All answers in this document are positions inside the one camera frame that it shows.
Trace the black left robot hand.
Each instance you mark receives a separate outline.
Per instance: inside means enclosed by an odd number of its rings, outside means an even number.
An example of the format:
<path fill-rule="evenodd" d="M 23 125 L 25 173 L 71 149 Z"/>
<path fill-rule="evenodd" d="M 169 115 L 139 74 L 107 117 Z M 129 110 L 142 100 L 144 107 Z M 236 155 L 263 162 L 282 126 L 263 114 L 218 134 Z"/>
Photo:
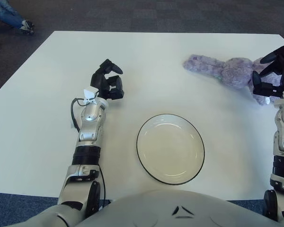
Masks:
<path fill-rule="evenodd" d="M 98 89 L 98 97 L 105 100 L 117 100 L 124 97 L 122 80 L 123 71 L 109 59 L 106 59 L 92 75 L 90 85 Z"/>

